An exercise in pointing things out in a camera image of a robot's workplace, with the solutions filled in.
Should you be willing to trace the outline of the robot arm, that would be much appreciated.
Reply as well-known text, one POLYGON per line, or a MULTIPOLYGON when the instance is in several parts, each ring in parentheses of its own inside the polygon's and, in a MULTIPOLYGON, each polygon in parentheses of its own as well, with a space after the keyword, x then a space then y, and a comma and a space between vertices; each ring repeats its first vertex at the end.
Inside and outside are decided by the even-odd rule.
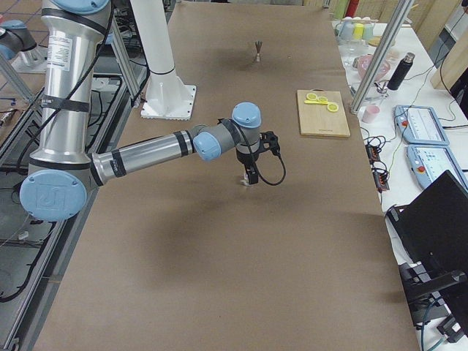
POLYGON ((6 20, 1 23, 1 55, 11 60, 19 52, 29 52, 37 47, 26 24, 21 20, 6 20))
POLYGON ((148 57, 148 69, 134 73, 118 35, 111 1, 44 1, 41 19, 48 27, 48 55, 41 98, 42 118, 19 156, 28 174, 20 185, 19 201, 38 220, 60 222, 79 213, 89 195, 109 180, 173 159, 197 154, 204 161, 234 150, 244 165, 249 184, 260 174, 255 162, 264 151, 261 112, 256 104, 237 104, 230 118, 213 126, 200 124, 128 146, 112 148, 121 136, 140 94, 145 118, 187 121, 191 118, 195 86, 176 73, 163 6, 155 1, 132 1, 135 25, 148 57), (120 84, 104 109, 99 126, 94 89, 95 69, 107 42, 116 48, 116 78, 120 84))

